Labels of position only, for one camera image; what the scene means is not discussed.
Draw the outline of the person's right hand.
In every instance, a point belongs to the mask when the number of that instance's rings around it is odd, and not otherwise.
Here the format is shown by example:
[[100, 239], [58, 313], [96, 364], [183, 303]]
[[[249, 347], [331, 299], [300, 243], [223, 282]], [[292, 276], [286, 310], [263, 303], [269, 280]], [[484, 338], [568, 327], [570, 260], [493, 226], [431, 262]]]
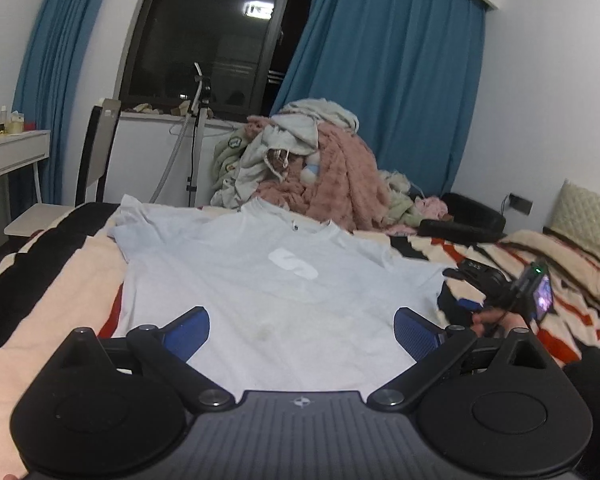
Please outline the person's right hand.
[[480, 337], [488, 331], [488, 325], [501, 327], [508, 334], [514, 328], [527, 328], [524, 318], [517, 313], [491, 309], [474, 313], [471, 317], [471, 329]]

